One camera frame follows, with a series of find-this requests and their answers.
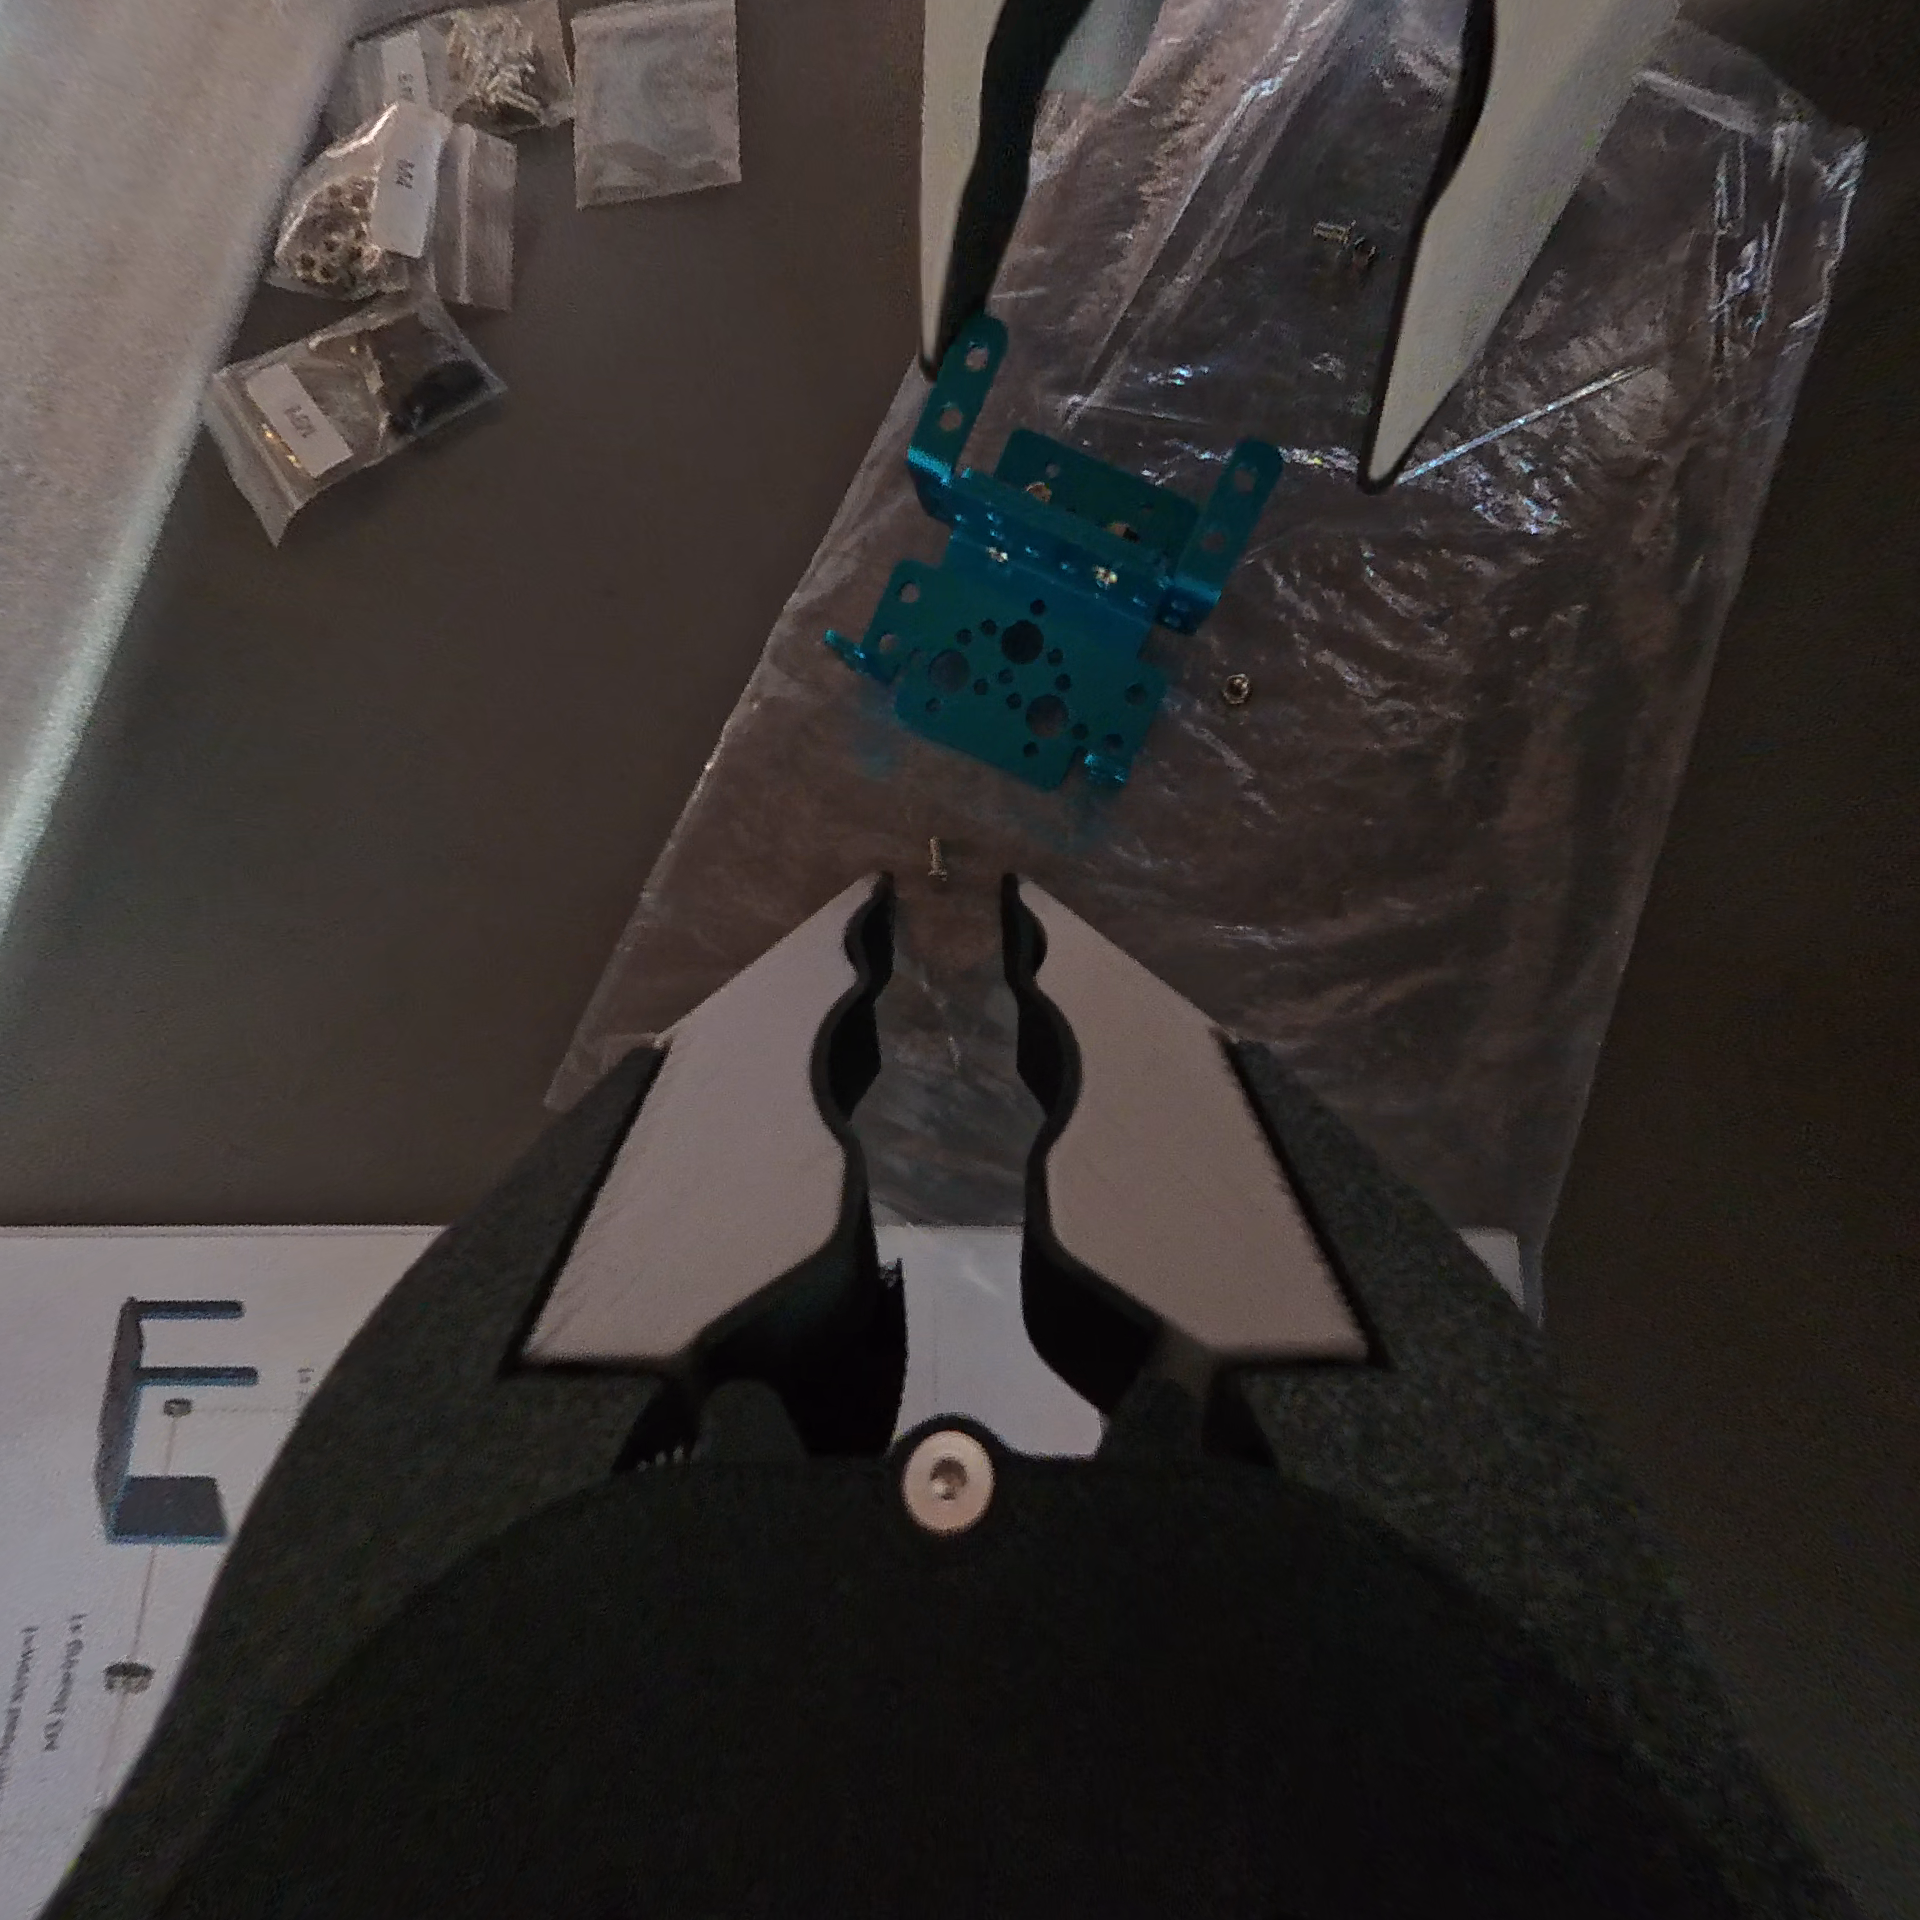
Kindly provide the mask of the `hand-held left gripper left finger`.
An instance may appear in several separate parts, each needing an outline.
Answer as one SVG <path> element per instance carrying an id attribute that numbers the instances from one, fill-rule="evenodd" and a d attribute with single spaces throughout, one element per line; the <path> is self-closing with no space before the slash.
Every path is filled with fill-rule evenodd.
<path id="1" fill-rule="evenodd" d="M 758 1382 L 809 1452 L 889 1445 L 906 1302 L 852 1115 L 881 1071 L 894 921 L 894 879 L 862 876 L 662 1030 L 523 1365 L 659 1380 L 647 1433 L 689 1433 L 717 1387 Z"/>

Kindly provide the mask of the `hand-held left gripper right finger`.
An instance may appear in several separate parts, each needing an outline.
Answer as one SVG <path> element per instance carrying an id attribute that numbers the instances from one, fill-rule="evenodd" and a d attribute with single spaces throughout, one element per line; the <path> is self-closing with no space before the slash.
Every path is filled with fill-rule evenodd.
<path id="1" fill-rule="evenodd" d="M 1268 1452 L 1253 1385 L 1377 1355 L 1228 1030 L 1035 879 L 998 884 L 1025 1161 L 1025 1332 L 1116 1421 L 1191 1408 L 1202 1452 Z"/>

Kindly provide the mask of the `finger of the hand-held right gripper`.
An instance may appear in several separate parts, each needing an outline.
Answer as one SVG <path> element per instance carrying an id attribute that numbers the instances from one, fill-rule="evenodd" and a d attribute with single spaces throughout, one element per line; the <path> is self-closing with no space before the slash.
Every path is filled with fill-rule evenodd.
<path id="1" fill-rule="evenodd" d="M 929 375 L 989 299 L 1025 206 L 1051 67 L 1051 1 L 924 4 L 918 366 Z"/>
<path id="2" fill-rule="evenodd" d="M 1467 4 L 1454 108 L 1361 440 L 1362 489 L 1395 484 L 1471 371 L 1675 14 L 1675 1 Z"/>

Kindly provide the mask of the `clear plastic bag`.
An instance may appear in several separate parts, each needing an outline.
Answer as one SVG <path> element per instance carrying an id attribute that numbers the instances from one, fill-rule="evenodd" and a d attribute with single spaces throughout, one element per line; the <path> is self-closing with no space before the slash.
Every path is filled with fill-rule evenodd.
<path id="1" fill-rule="evenodd" d="M 1033 424 L 1202 496 L 1260 437 L 1281 487 L 1202 630 L 1153 639 L 1167 697 L 1126 787 L 1035 790 L 908 734 L 826 646 L 945 544 L 906 476 L 906 375 L 549 1105 L 889 870 L 883 1071 L 854 1115 L 876 1198 L 1011 1223 L 1041 1126 L 1002 968 L 1022 872 L 1276 1049 L 1451 1223 L 1546 1244 L 1866 141 L 1674 24 L 1474 371 L 1367 496 L 1459 14 L 1166 4 L 1118 101 L 1047 108 L 970 460 Z M 1311 272 L 1314 222 L 1353 227 L 1343 272 Z M 1247 705 L 1220 701 L 1229 675 Z"/>

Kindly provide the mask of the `blue metal bracket assembly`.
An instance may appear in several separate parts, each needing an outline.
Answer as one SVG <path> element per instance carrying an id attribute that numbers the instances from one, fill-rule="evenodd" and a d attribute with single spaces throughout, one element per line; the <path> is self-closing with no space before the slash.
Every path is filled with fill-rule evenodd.
<path id="1" fill-rule="evenodd" d="M 1125 787 L 1167 685 L 1145 645 L 1214 615 L 1283 454 L 1239 440 L 1205 500 L 1028 427 L 981 470 L 964 451 L 1006 347 L 998 320 L 963 324 L 908 443 L 945 553 L 900 560 L 865 633 L 822 641 L 924 741 L 1044 790 Z"/>

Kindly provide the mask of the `clear empty zip bag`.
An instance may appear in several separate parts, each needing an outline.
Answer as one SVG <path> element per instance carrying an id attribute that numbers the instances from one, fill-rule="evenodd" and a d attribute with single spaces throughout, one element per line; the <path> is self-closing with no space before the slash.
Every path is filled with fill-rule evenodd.
<path id="1" fill-rule="evenodd" d="M 590 6 L 571 41 L 579 207 L 741 180 L 733 1 Z"/>

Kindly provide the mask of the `clear bag of silver screws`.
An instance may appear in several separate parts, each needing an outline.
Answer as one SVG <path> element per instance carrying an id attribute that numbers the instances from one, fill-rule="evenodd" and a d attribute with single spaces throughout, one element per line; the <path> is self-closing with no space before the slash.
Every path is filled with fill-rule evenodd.
<path id="1" fill-rule="evenodd" d="M 354 38 L 327 103 L 337 132 L 388 104 L 493 134 L 563 127 L 573 80 L 556 1 L 427 6 Z"/>

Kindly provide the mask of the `clear bag of silver nuts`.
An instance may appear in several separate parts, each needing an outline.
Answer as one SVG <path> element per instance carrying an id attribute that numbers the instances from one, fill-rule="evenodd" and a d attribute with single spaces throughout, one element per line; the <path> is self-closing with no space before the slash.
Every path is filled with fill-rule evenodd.
<path id="1" fill-rule="evenodd" d="M 458 126 L 439 156 L 439 188 L 420 256 L 372 238 L 378 191 L 372 127 L 325 149 L 283 203 L 266 286 L 343 304 L 433 288 L 446 304 L 507 312 L 515 297 L 515 143 Z"/>

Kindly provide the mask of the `clear bag of black parts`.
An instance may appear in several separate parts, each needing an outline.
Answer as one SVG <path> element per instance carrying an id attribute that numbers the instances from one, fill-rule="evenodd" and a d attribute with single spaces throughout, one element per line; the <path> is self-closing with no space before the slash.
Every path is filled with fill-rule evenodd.
<path id="1" fill-rule="evenodd" d="M 281 544 L 323 493 L 503 400 L 507 384 L 443 302 L 385 294 L 345 320 L 241 358 L 198 421 L 260 533 Z"/>

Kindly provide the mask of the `white instruction manual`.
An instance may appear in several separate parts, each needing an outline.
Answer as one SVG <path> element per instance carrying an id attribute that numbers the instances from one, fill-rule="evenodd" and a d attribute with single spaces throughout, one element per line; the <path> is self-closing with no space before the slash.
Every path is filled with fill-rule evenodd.
<path id="1" fill-rule="evenodd" d="M 2 1628 L 5 1915 L 36 1915 L 84 1845 L 175 1681 L 269 1467 L 321 1385 L 439 1227 L 5 1230 Z M 1018 1230 L 881 1224 L 902 1259 L 908 1318 L 898 1431 L 933 1414 L 985 1423 L 1006 1449 L 1091 1456 L 1105 1421 L 1049 1372 L 1018 1302 Z M 114 1372 L 157 1367 L 140 1385 Z M 231 1539 L 108 1504 L 126 1443 L 132 1478 L 211 1478 Z M 379 1590 L 436 1576 L 515 1504 L 582 1484 L 563 1467 L 505 1491 L 487 1461 L 430 1497 L 426 1443 L 370 1485 L 347 1477 L 345 1521 L 367 1526 Z"/>

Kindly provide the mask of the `white foam sheet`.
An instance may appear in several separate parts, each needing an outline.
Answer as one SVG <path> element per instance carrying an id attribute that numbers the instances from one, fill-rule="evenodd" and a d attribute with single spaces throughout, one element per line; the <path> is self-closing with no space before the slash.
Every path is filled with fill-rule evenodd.
<path id="1" fill-rule="evenodd" d="M 12 916 L 362 4 L 2 4 Z"/>

